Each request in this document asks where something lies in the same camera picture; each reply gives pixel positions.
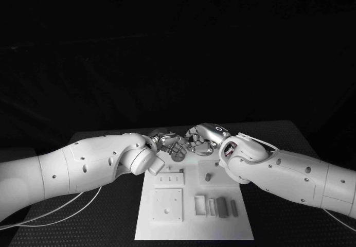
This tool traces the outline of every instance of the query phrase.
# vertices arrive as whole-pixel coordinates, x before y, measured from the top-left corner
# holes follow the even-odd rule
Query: perforated table surface
[[[238,132],[266,141],[279,149],[318,158],[301,132],[291,121],[265,121],[219,124],[236,135]],[[184,135],[193,126],[167,127]],[[147,135],[154,128],[79,132],[69,143],[81,139],[140,133]],[[125,174],[101,189],[96,199],[85,210],[66,221],[46,227],[20,227],[13,238],[16,246],[356,246],[356,232],[343,226],[320,209],[292,203],[262,191],[253,183],[241,185],[253,241],[135,241],[144,174]],[[55,222],[75,213],[89,202],[96,189],[57,212],[33,224]],[[75,195],[50,198],[32,206],[26,219],[57,208]],[[351,227],[356,220],[331,212]]]

